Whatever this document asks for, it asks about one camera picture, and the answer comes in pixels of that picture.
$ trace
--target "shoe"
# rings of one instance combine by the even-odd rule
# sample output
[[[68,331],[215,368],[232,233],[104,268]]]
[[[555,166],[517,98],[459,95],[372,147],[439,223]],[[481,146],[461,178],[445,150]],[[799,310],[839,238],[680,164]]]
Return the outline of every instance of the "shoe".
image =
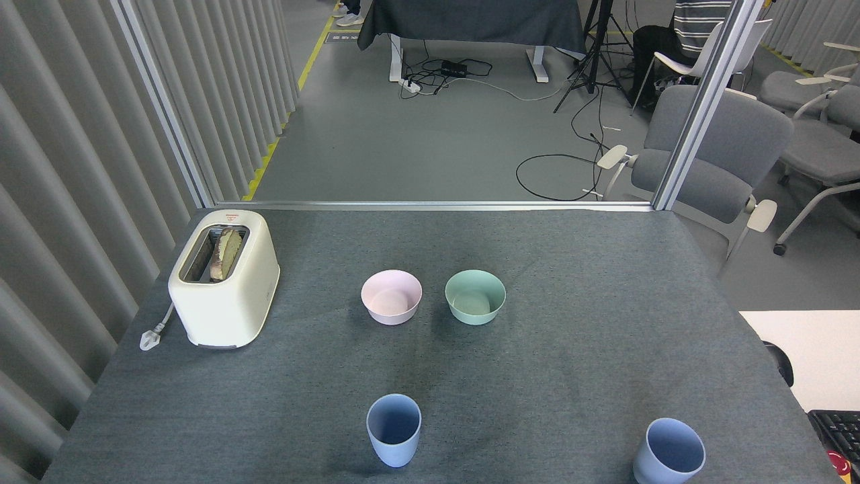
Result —
[[[349,27],[350,25],[361,25],[365,22],[365,18],[361,15],[346,14],[339,21],[335,22],[338,27]]]
[[[343,3],[338,3],[337,9],[335,10],[334,14],[332,14],[331,16],[333,16],[334,18],[341,18],[348,13],[349,13],[349,9],[347,8],[347,6],[344,5]]]

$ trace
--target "striped shirt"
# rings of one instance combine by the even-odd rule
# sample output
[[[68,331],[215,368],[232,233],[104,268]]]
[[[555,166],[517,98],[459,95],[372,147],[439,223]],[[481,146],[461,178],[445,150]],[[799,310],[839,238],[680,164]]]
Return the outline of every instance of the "striped shirt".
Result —
[[[697,57],[717,23],[725,20],[732,0],[678,0],[673,27],[684,54]]]

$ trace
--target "person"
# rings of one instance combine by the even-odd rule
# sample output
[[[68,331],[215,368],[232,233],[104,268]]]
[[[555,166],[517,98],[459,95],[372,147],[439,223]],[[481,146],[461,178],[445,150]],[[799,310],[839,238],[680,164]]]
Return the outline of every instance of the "person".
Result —
[[[344,0],[338,3],[332,16],[338,19],[335,22],[338,27],[361,25],[365,22],[365,18],[361,16],[361,0]]]
[[[726,18],[731,6],[732,0],[676,0],[669,27],[646,25],[638,28],[633,33],[631,99],[636,99],[642,87],[639,105],[653,110],[657,103],[654,70],[651,70],[648,78],[645,78],[645,73],[654,59],[654,53],[662,53],[681,64],[695,64],[708,35],[717,23]]]

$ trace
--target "power plug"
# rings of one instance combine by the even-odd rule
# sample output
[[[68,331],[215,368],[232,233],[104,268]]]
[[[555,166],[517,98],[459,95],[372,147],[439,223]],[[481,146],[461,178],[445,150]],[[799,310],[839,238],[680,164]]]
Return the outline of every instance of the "power plug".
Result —
[[[416,93],[416,92],[418,92],[418,91],[420,91],[420,90],[421,90],[421,84],[418,84],[418,83],[416,83],[415,81],[407,80],[407,79],[400,79],[400,80],[399,80],[399,81],[397,81],[397,82],[398,82],[401,86],[403,86],[403,88],[404,88],[404,89],[406,89],[407,91],[411,92],[412,94],[414,94],[414,93]]]

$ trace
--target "yellow floor tape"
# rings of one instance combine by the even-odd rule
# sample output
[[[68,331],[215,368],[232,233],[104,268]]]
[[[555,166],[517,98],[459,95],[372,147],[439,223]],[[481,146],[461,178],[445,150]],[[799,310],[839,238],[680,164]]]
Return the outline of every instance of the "yellow floor tape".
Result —
[[[812,76],[813,76],[813,73],[812,73],[812,72],[807,71],[806,69],[803,69],[803,68],[802,68],[802,67],[800,67],[796,62],[794,62],[794,61],[792,61],[791,59],[789,59],[789,58],[785,57],[784,55],[782,55],[781,53],[777,52],[776,50],[771,49],[770,47],[766,46],[765,44],[762,44],[761,46],[762,46],[762,47],[764,47],[764,48],[765,48],[765,50],[767,50],[767,52],[772,53],[773,55],[777,56],[777,58],[778,58],[778,59],[780,59],[780,60],[782,60],[784,63],[788,64],[788,65],[789,65],[792,69],[794,69],[795,71],[800,72],[801,74],[803,74],[804,76],[806,76],[806,77],[808,77],[808,78],[810,78],[810,77],[812,77]]]
[[[304,82],[308,80],[308,74],[310,73],[310,68],[313,67],[314,62],[316,61],[316,56],[319,55],[320,49],[323,48],[323,43],[325,43],[326,37],[331,32],[331,24],[335,21],[334,17],[329,17],[328,21],[325,22],[325,27],[322,28],[322,32],[320,36],[316,39],[316,45],[314,46],[313,52],[310,53],[310,57],[308,58],[308,62],[304,65],[304,69],[302,70],[302,75],[298,78],[298,90],[302,90],[304,88]],[[360,30],[335,30],[335,32],[360,32]],[[292,113],[286,114],[286,119],[289,121],[290,115]],[[286,123],[280,125],[281,133],[284,132],[286,128]],[[257,187],[260,186],[260,181],[263,178],[263,175],[266,173],[266,168],[268,168],[268,163],[272,159],[272,155],[274,155],[274,149],[278,147],[278,142],[280,141],[280,136],[276,136],[274,142],[268,146],[268,153],[263,157],[263,166],[262,168],[258,168],[254,171],[254,179],[248,182],[248,194],[242,197],[242,200],[245,202],[250,202],[254,200],[254,195],[257,193]]]

